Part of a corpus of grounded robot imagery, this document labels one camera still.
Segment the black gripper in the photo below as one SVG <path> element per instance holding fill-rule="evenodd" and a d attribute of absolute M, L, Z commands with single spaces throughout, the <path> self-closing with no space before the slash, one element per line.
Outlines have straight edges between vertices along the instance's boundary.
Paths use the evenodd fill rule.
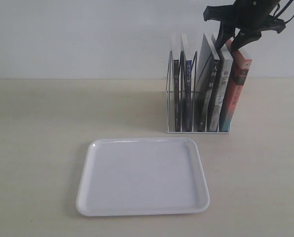
<path fill-rule="evenodd" d="M 220 50 L 231 38 L 230 51 L 235 52 L 259 40 L 261 31 L 282 32 L 285 29 L 284 20 L 271 15 L 278 4 L 278 0 L 236 0 L 229 5 L 207 6 L 203 12 L 204 20 L 220 22 L 216 50 Z"/>

